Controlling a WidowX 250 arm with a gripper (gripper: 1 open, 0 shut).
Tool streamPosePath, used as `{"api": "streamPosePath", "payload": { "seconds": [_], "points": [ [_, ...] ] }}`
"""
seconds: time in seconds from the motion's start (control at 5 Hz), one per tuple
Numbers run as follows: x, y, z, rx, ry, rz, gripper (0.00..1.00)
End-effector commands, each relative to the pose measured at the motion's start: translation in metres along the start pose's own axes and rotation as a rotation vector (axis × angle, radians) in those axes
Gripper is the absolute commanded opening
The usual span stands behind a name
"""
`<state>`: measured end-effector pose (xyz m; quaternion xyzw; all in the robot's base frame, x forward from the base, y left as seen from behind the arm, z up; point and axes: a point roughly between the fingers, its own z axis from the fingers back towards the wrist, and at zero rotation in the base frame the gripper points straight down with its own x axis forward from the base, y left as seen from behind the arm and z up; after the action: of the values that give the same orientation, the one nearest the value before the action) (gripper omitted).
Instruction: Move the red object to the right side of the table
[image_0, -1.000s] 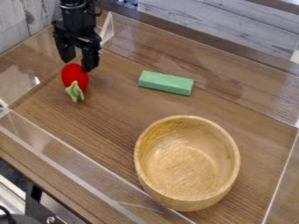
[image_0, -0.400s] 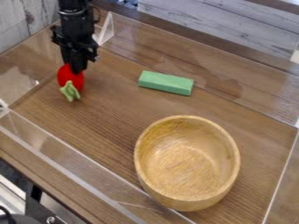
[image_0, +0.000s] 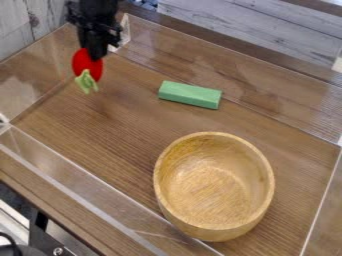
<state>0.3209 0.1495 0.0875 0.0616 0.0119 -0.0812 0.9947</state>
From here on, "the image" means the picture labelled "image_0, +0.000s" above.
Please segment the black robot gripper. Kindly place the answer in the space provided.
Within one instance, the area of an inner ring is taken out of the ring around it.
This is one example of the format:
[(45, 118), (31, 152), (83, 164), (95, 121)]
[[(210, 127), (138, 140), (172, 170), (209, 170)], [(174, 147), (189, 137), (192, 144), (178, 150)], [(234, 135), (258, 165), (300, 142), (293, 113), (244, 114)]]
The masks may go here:
[(99, 60), (107, 55), (109, 46), (118, 47), (122, 39), (115, 18), (119, 0), (69, 0), (66, 7), (66, 18), (77, 26), (81, 46), (91, 59)]

